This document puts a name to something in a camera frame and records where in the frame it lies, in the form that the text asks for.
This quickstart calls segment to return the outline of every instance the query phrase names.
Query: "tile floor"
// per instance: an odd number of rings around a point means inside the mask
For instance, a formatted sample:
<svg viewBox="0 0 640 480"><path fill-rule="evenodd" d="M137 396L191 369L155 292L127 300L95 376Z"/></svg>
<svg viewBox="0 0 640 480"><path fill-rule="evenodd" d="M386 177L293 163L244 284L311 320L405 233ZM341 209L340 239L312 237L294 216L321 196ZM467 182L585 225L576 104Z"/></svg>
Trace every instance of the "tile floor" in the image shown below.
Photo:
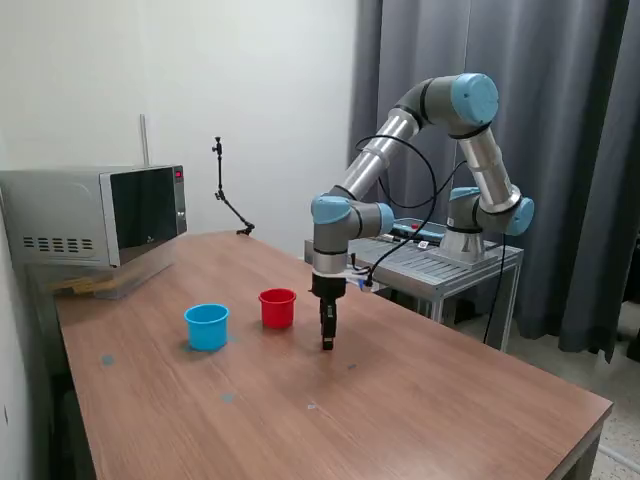
<svg viewBox="0 0 640 480"><path fill-rule="evenodd" d="M464 322L463 333L482 338L485 319ZM620 329L640 328L640 305L625 303L620 314ZM565 353L557 348L557 339L545 337L526 340L512 329L508 352L527 363L591 390L614 402L601 443L628 459L640 463L640 363L625 356L626 343L620 342L611 364L602 353ZM592 480L640 480L640 475L598 452Z"/></svg>

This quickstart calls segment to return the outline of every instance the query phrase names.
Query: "microwave door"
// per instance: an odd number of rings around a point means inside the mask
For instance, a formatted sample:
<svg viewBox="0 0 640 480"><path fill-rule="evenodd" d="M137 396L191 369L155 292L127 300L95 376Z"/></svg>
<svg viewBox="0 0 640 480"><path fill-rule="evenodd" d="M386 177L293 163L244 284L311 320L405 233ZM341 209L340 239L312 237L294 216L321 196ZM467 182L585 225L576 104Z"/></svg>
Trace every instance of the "microwave door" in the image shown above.
<svg viewBox="0 0 640 480"><path fill-rule="evenodd" d="M111 194L121 264L178 235L171 168L113 174Z"/></svg>

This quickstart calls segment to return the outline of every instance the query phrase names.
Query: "microwave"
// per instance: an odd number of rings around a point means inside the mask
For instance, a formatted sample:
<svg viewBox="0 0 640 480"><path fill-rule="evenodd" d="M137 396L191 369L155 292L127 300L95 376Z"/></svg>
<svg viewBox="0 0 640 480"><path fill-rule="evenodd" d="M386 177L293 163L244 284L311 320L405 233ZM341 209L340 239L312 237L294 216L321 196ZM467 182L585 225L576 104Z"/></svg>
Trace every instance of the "microwave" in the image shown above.
<svg viewBox="0 0 640 480"><path fill-rule="evenodd" d="M181 165L0 172L15 260L119 267L187 231Z"/></svg>

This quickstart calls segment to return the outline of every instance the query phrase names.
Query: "robotic arm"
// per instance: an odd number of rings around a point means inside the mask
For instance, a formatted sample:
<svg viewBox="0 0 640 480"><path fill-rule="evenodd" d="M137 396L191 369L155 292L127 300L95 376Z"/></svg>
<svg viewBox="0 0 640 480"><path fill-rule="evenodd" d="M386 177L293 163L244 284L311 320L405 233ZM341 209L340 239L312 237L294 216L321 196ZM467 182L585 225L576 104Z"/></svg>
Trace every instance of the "robotic arm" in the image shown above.
<svg viewBox="0 0 640 480"><path fill-rule="evenodd" d="M349 240L374 237L393 228L393 212L382 203L359 202L409 140L427 125L444 128L460 144L477 188L451 192L447 233L440 249L460 261L483 254L483 230L519 235L531 223L533 201L513 185L490 124L498 111L498 91L486 75L466 73L425 80L391 109L378 135L346 172L344 181L311 204L314 221L311 291L320 298L323 349L333 348L336 299L345 294Z"/></svg>

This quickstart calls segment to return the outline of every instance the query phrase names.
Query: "metal cart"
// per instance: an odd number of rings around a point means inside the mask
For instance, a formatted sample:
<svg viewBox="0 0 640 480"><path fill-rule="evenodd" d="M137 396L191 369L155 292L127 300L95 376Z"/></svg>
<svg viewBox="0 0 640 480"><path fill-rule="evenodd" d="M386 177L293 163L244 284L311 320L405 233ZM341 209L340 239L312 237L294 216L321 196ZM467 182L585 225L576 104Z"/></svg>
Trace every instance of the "metal cart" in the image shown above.
<svg viewBox="0 0 640 480"><path fill-rule="evenodd" d="M431 305L429 318L443 323L447 298L500 273L502 247L496 248L492 242L485 242L485 246L490 249L486 253L487 260L481 266L469 269L444 259L432 258L427 253L432 247L421 249L410 243L391 254L376 268L375 279L388 287L428 301ZM359 239L350 242L349 253L356 254L356 265L370 266L392 247L393 244L377 239ZM305 261L311 263L312 257L313 242L306 240ZM487 335L487 344L502 351L506 351L509 339L522 257L522 249L506 247L502 281Z"/></svg>

